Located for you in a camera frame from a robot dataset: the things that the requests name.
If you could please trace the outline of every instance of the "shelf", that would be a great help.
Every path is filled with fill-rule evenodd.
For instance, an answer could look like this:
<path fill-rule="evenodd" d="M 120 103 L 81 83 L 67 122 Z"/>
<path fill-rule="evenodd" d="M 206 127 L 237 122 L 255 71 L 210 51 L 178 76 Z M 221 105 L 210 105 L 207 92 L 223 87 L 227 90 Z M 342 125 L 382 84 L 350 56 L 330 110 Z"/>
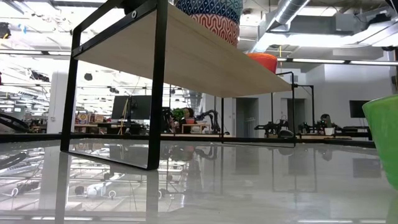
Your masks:
<path fill-rule="evenodd" d="M 153 11 L 75 58 L 152 79 L 155 20 Z M 164 82 L 189 90 L 225 98 L 291 90 L 290 84 L 171 4 L 165 56 Z"/>

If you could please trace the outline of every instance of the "green cup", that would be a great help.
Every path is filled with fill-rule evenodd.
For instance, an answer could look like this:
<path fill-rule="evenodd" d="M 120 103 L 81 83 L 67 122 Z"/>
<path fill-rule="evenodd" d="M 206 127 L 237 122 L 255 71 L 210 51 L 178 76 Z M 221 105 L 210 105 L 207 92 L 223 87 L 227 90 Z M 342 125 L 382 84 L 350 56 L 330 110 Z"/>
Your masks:
<path fill-rule="evenodd" d="M 398 190 L 398 95 L 363 105 L 389 183 Z"/>

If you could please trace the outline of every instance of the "person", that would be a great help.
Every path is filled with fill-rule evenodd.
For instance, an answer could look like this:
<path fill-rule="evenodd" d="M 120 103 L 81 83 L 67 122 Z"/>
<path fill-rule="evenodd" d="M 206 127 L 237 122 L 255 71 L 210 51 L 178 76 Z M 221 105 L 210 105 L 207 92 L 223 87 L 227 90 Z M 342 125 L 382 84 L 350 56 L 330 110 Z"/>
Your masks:
<path fill-rule="evenodd" d="M 195 118 L 193 117 L 193 109 L 192 108 L 184 108 L 184 117 L 181 119 L 180 122 L 177 123 L 177 127 L 180 128 L 180 132 L 182 133 L 182 125 L 183 124 L 196 124 Z M 184 127 L 183 134 L 191 133 L 191 127 L 186 126 Z"/>

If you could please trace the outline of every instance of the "monitor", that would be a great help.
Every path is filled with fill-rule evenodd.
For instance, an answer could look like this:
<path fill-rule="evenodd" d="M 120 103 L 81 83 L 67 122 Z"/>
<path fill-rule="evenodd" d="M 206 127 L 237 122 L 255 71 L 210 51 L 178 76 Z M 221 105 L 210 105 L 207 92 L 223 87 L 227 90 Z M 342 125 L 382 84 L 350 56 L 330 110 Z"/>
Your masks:
<path fill-rule="evenodd" d="M 122 119 L 126 102 L 131 97 L 131 119 L 149 119 L 151 96 L 115 96 L 113 101 L 112 119 Z"/>
<path fill-rule="evenodd" d="M 349 113 L 351 118 L 365 118 L 362 106 L 369 102 L 369 100 L 350 100 L 349 101 Z"/>

